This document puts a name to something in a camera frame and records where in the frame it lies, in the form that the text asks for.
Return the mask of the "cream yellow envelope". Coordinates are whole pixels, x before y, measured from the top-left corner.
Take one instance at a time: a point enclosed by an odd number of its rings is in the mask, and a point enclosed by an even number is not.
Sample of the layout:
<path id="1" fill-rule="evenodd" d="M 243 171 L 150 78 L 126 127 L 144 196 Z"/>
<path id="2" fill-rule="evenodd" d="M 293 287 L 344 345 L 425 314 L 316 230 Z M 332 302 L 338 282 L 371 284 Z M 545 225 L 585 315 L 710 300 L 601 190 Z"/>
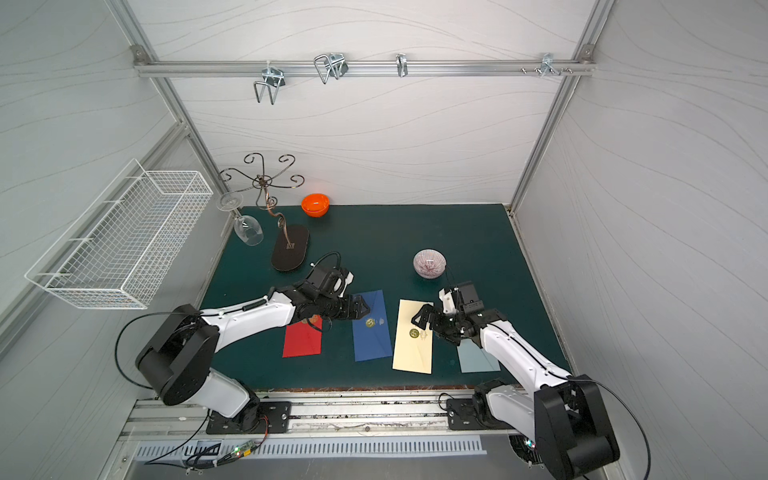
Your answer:
<path id="1" fill-rule="evenodd" d="M 394 370 L 432 373 L 433 333 L 412 323 L 422 306 L 431 306 L 431 303 L 405 299 L 399 301 L 392 363 Z"/>

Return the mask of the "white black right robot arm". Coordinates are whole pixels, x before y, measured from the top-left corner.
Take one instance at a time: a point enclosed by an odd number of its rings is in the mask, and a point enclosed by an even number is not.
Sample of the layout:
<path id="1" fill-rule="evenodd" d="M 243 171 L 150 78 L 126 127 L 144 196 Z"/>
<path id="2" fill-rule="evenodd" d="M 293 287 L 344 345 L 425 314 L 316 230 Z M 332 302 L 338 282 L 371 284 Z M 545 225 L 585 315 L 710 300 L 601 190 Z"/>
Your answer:
<path id="1" fill-rule="evenodd" d="M 555 479 L 575 479 L 619 460 L 603 397 L 589 376 L 574 376 L 548 360 L 506 315 L 484 305 L 473 283 L 445 288 L 439 298 L 440 306 L 422 306 L 412 325 L 454 345 L 472 341 L 518 383 L 476 387 L 472 402 L 479 424 L 517 430 L 520 457 Z"/>

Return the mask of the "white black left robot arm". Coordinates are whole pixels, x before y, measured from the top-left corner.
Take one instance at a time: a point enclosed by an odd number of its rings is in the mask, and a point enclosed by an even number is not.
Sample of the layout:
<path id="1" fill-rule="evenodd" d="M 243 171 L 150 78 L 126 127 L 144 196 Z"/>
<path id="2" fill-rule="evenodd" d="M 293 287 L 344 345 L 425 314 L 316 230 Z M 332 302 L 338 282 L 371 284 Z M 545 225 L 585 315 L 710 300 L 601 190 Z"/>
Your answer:
<path id="1" fill-rule="evenodd" d="M 242 382 L 212 367 L 215 354 L 263 331 L 319 316 L 324 320 L 360 320 L 370 307 L 347 292 L 353 274 L 346 268 L 314 266 L 292 285 L 271 288 L 257 299 L 218 309 L 189 304 L 168 314 L 135 366 L 167 406 L 196 404 L 245 425 L 262 416 L 260 399 Z"/>

